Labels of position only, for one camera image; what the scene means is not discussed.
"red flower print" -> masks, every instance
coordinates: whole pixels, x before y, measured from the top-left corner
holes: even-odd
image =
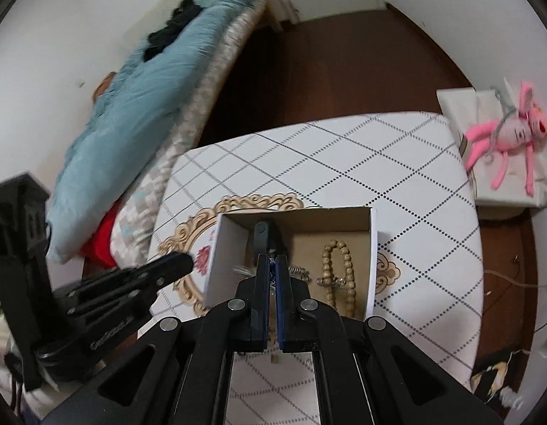
[[[197,252],[194,268],[199,270],[199,273],[204,276],[208,272],[208,260],[210,257],[210,246],[204,246]]]

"red cloth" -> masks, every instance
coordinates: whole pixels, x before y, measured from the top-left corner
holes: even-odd
[[[106,213],[98,229],[93,233],[90,239],[81,248],[81,252],[84,256],[98,265],[103,265],[107,268],[116,267],[116,262],[110,254],[110,236],[112,234],[112,228],[114,222],[116,222],[116,214],[118,212],[118,206],[120,201],[116,201],[110,208],[110,211]]]

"white box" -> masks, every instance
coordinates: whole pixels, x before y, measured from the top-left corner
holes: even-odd
[[[311,275],[311,297],[324,301],[326,289],[317,285],[322,276],[322,253],[332,240],[350,249],[356,282],[356,319],[373,314],[376,265],[376,212],[370,207],[308,208],[290,211],[245,210],[220,214],[210,253],[209,278],[203,305],[207,308],[232,299],[241,278],[235,265],[253,266],[253,228],[261,220],[274,221],[289,250],[289,264],[306,268]],[[343,278],[344,265],[338,249],[332,252],[335,277]],[[346,290],[337,289],[336,306],[345,314]]]

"pink plush animal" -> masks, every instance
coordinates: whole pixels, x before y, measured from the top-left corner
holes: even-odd
[[[523,83],[519,95],[519,118],[508,119],[502,123],[493,120],[488,123],[476,124],[468,129],[466,138],[472,143],[470,158],[466,163],[466,170],[470,171],[478,159],[487,153],[490,147],[492,134],[498,133],[495,139],[495,150],[502,154],[502,166],[491,183],[497,190],[502,184],[507,171],[507,152],[525,145],[525,191],[532,197],[533,188],[533,143],[539,142],[547,136],[547,119],[541,109],[533,102],[533,88]]]

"white wall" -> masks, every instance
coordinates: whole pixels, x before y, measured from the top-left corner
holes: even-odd
[[[532,81],[547,109],[547,31],[527,0],[387,0],[419,24],[447,52],[477,89]],[[547,160],[547,147],[544,150]],[[547,283],[547,208],[533,216],[539,282]],[[537,325],[547,321],[547,288],[539,290]],[[547,327],[535,335],[519,391],[524,406],[509,413],[516,425],[547,386]]]
[[[547,31],[527,0],[387,0],[447,52],[474,87],[532,81],[547,108]]]
[[[128,55],[120,37],[157,1],[16,1],[0,25],[0,181],[29,171],[53,189],[91,94]],[[53,287],[81,271],[50,265]]]
[[[537,268],[539,284],[547,283],[547,207],[532,215],[535,248],[537,251]],[[537,318],[535,328],[539,329],[547,322],[547,287],[540,288],[537,294]],[[519,411],[511,411],[506,418],[506,424],[518,425],[529,414],[547,387],[547,326],[533,337],[531,354],[525,376],[523,377],[519,395],[523,396],[524,404]]]

